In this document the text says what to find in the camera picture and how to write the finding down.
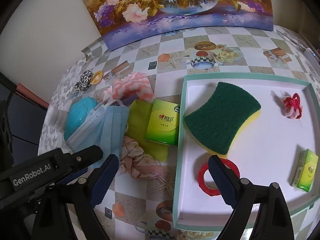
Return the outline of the pink fabric scrunchie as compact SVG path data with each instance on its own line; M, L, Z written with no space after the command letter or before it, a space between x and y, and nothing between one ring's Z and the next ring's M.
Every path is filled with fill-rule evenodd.
M164 167L160 162L144 153L136 140L124 137L117 176L128 173L135 179L156 179L161 177L163 172Z

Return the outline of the blue surgical face mask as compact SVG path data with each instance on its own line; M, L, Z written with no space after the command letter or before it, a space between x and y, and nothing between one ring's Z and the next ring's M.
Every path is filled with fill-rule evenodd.
M120 158L129 112L129 107L120 100L99 104L90 111L66 144L74 153L92 145L99 146L103 157L92 164L92 168L99 168L111 154Z

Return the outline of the lime green cloth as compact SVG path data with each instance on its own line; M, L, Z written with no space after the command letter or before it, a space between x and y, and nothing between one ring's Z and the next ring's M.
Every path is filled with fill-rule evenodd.
M169 147L145 139L151 107L151 103L137 99L131 103L127 121L129 127L125 135L136 140L145 154L148 154L161 162L166 162L169 154Z

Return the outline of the large green tissue pack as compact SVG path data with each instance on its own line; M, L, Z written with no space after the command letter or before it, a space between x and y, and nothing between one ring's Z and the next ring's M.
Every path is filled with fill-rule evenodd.
M176 103L155 99L145 134L145 139L160 144L177 146L180 106Z

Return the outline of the black white leopard scrunchie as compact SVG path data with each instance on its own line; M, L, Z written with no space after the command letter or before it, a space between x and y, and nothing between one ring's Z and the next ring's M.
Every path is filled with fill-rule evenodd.
M86 91L91 86L91 78L93 73L90 70L86 70L81 74L80 80L74 85L76 91Z

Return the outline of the pink white fuzzy cloth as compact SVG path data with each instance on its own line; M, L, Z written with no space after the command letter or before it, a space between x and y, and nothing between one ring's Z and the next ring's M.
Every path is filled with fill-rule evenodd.
M154 102L155 96L145 73L134 72L122 79L114 79L97 98L100 101L124 100L134 95L140 101Z

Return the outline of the small green tissue pack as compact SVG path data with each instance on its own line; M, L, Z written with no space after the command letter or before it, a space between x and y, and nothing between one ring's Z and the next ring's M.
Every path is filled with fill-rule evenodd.
M303 150L298 159L296 172L291 186L309 192L315 178L318 155L311 150Z

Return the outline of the white tray with teal rim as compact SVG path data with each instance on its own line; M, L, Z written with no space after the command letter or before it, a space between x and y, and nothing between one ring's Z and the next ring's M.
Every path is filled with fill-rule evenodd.
M308 225L319 211L319 177L309 192L291 186L299 154L304 149L319 152L319 104L311 83L289 77L259 73L207 73L187 75L182 86L180 115L200 108L219 82L235 84L261 104L258 118L233 142L227 158L240 175L256 185L277 182L292 216L304 212ZM303 107L300 119L285 116L283 100L298 93ZM208 196L198 185L197 173L208 152L180 123L172 217L174 227L188 231L220 231L232 208L221 196Z

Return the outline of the white pill bottle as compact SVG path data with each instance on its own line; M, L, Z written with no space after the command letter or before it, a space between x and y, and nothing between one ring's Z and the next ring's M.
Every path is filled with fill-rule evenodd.
M49 106L44 123L50 127L62 127L67 120L68 112Z

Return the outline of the turquoise plastic container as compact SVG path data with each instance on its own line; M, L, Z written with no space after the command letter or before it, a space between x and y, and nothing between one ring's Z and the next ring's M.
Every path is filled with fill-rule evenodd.
M65 124L65 141L83 124L90 111L96 106L96 100L91 97L85 97L71 105Z

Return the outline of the checkered patterned tablecloth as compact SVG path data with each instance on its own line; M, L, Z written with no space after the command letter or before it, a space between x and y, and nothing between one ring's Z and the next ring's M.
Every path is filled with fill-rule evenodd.
M319 91L319 75L304 56L305 45L296 33L274 26L272 31L239 27L205 27L150 37L114 51L102 40L84 49L84 58L63 74L50 104L68 110L84 97L97 98L114 79L145 73L157 99L179 103L184 76L196 69L182 58L201 41L239 51L238 59L218 63L213 72L265 73L308 81ZM86 70L93 73L91 86L76 91L74 85ZM135 225L142 217L162 224L173 199L177 150L171 147L163 175L142 180L123 174L114 179L96 214L111 239L147 239Z

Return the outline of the green yellow scrub sponge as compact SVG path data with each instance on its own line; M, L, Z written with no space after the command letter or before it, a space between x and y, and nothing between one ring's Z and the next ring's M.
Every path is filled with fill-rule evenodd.
M208 101L186 115L191 135L212 154L227 155L237 134L260 114L261 104L243 88L219 82Z

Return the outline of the floral painting canvas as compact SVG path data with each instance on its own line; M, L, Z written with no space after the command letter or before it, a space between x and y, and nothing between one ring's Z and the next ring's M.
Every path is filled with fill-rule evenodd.
M83 0L109 50L197 27L273 29L271 0Z

